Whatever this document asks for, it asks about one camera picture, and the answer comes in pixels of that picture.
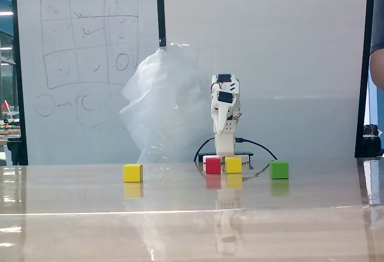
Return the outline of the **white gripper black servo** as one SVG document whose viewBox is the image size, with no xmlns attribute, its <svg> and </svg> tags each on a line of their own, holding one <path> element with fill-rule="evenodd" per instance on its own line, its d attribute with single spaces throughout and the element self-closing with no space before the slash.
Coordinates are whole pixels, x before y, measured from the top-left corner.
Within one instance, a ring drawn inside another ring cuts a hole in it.
<svg viewBox="0 0 384 262">
<path fill-rule="evenodd" d="M 212 94 L 211 110 L 213 113 L 214 133 L 222 133 L 227 118 L 233 115 L 236 96 L 231 92 L 215 91 Z"/>
</svg>

